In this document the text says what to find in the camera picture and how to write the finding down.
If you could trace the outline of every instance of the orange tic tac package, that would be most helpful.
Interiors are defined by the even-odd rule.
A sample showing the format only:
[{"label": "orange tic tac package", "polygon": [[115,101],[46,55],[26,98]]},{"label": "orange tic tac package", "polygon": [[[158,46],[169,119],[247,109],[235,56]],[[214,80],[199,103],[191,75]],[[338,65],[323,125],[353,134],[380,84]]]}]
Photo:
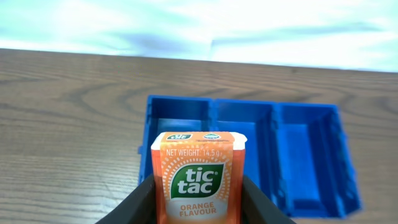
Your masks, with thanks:
[{"label": "orange tic tac package", "polygon": [[157,224],[239,224],[246,137],[162,133],[152,145]]}]

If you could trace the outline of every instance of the brown tabletop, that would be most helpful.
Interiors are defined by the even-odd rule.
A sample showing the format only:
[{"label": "brown tabletop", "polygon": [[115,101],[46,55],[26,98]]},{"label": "brown tabletop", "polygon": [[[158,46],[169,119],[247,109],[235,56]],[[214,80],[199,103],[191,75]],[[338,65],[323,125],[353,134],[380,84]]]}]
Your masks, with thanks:
[{"label": "brown tabletop", "polygon": [[150,94],[339,105],[364,202],[342,223],[397,222],[396,73],[0,50],[0,223],[111,211],[137,185]]}]

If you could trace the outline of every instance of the blue plastic organizer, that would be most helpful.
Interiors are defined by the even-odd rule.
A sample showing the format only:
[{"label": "blue plastic organizer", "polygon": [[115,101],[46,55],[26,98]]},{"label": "blue plastic organizer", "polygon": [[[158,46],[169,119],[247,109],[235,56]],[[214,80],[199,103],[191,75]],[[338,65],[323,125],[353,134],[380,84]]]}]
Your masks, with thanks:
[{"label": "blue plastic organizer", "polygon": [[165,131],[244,134],[244,174],[290,217],[344,218],[361,207],[335,105],[149,96],[140,183]]}]

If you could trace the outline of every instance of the green leaf logo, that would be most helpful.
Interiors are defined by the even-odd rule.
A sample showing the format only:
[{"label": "green leaf logo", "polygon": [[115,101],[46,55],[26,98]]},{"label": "green leaf logo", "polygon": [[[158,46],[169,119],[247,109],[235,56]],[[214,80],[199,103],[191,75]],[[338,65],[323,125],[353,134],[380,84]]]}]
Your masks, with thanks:
[{"label": "green leaf logo", "polygon": [[187,140],[192,137],[192,134],[172,134],[167,137],[167,140]]},{"label": "green leaf logo", "polygon": [[221,136],[219,136],[218,134],[209,133],[209,134],[205,135],[204,138],[205,139],[219,139],[219,138],[221,138]]},{"label": "green leaf logo", "polygon": [[171,198],[203,198],[221,187],[224,164],[187,165],[176,171],[170,188]]}]

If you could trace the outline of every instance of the shiny white sheet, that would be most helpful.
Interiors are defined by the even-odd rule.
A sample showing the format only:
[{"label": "shiny white sheet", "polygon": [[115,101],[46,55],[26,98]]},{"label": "shiny white sheet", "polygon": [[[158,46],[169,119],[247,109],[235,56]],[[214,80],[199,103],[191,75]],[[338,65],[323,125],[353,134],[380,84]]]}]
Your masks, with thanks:
[{"label": "shiny white sheet", "polygon": [[398,72],[398,1],[3,0],[0,48]]}]

